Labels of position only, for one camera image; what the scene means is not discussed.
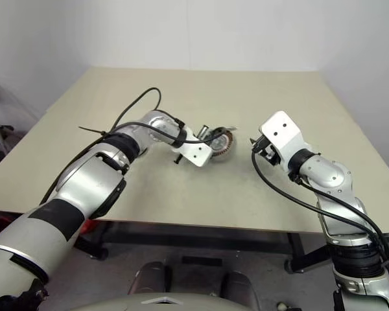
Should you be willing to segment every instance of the table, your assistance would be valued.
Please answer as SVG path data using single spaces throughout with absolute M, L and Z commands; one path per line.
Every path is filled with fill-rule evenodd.
M 320 233 L 317 216 L 270 190 L 253 170 L 249 138 L 277 110 L 286 111 L 305 140 L 353 173 L 357 196 L 370 217 L 389 233 L 389 168 L 317 72 L 213 72 L 91 68 L 0 163 L 0 211 L 24 213 L 37 206 L 65 164 L 150 86 L 163 92 L 160 109 L 194 132 L 236 126 L 231 159 L 198 168 L 166 144 L 137 159 L 127 187 L 104 220 Z M 124 119 L 154 107 L 156 93 Z M 285 191 L 315 203 L 315 195 L 291 183 L 279 167 L 261 161 L 268 178 Z

